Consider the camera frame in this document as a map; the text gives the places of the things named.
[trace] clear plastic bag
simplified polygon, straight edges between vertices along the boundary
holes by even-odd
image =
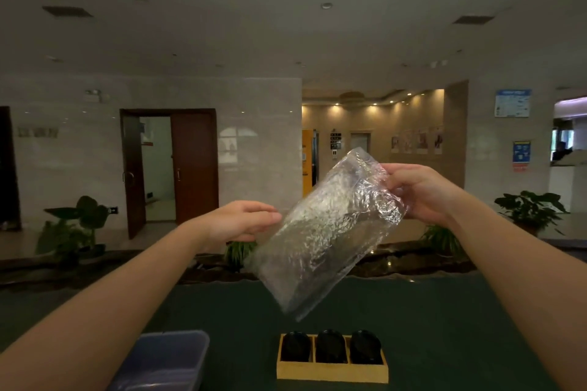
[[[246,259],[284,313],[303,319],[400,223],[406,206],[387,177],[371,155],[351,150]]]

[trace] person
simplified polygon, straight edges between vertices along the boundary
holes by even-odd
[[[411,188],[413,218],[457,236],[561,389],[587,388],[587,265],[532,237],[429,167],[383,166],[388,188]],[[196,253],[230,239],[252,240],[280,219],[266,204],[235,202],[181,224],[4,351],[0,389],[105,389]]]
[[[552,153],[552,162],[560,161],[570,153],[573,153],[573,149],[567,149],[567,143],[564,141],[559,141],[556,143],[556,150]]]

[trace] potted plant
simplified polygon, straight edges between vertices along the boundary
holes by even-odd
[[[568,213],[560,202],[561,196],[555,193],[537,195],[528,190],[523,190],[519,195],[504,195],[495,200],[495,204],[505,209],[502,215],[508,217],[518,227],[536,236],[549,224],[554,224],[561,219],[559,212]]]
[[[253,252],[255,247],[257,247],[256,241],[229,241],[224,253],[224,261],[228,264],[228,268],[233,272],[240,272],[245,258]]]
[[[426,232],[420,237],[434,251],[442,257],[453,257],[464,254],[464,250],[457,237],[447,228],[434,224],[426,227]]]
[[[57,223],[46,221],[37,241],[36,253],[54,252],[57,264],[62,269],[77,266],[80,258],[95,258],[104,254],[104,244],[96,244],[96,229],[104,227],[108,218],[106,206],[89,197],[82,196],[76,207],[45,209],[59,219]]]

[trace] plastic container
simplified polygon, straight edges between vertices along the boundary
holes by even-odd
[[[107,391],[197,390],[209,344],[204,331],[143,334]]]

